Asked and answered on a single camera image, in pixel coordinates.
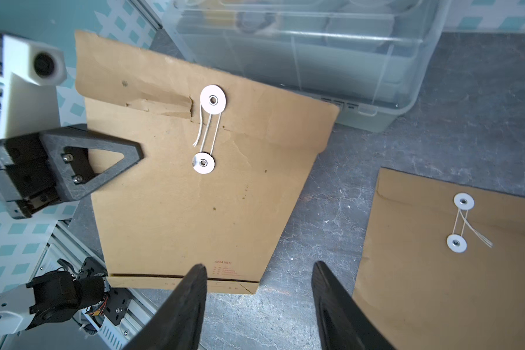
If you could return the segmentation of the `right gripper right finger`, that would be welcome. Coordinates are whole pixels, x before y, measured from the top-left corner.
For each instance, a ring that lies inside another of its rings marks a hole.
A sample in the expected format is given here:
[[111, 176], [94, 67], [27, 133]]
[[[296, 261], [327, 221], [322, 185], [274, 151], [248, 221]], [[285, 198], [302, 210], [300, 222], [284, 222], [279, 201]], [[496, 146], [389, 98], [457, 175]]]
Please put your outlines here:
[[370, 322], [325, 262], [315, 262], [311, 282], [323, 349], [394, 348]]

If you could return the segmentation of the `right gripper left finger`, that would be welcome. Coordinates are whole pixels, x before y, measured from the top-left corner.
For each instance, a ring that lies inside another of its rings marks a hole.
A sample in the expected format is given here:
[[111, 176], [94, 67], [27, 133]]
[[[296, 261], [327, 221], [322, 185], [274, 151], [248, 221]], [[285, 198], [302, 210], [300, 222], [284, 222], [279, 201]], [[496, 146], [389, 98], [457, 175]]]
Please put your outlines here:
[[126, 349], [199, 349], [207, 296], [207, 272], [194, 265]]

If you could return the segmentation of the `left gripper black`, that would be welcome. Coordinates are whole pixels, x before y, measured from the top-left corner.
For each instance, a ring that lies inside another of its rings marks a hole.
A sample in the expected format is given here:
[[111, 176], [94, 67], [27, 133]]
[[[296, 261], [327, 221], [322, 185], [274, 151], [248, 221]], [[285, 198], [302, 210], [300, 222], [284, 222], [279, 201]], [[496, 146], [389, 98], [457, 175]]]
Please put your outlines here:
[[13, 219], [29, 219], [79, 201], [144, 158], [135, 141], [62, 128], [0, 139], [0, 202]]

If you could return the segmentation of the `brown file bag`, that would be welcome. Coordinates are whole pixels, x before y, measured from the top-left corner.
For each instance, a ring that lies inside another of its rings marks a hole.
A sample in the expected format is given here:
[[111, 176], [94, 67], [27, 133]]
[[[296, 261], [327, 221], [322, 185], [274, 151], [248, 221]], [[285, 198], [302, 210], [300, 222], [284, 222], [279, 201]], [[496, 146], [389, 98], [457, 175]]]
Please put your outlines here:
[[397, 349], [525, 349], [525, 198], [381, 169], [354, 300]]
[[88, 128], [144, 158], [95, 191], [114, 287], [254, 294], [339, 113], [334, 104], [90, 32], [75, 34]]

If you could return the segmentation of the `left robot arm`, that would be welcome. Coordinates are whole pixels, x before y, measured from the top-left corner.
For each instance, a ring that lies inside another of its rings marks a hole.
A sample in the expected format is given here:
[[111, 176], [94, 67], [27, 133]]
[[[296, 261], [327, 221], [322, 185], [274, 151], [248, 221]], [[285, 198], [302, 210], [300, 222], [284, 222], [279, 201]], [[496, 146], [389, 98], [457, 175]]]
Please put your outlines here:
[[[57, 88], [63, 52], [0, 33], [0, 202], [16, 220], [80, 200], [143, 159], [134, 142], [62, 126]], [[97, 272], [51, 271], [0, 294], [0, 336], [70, 320], [111, 297]]]

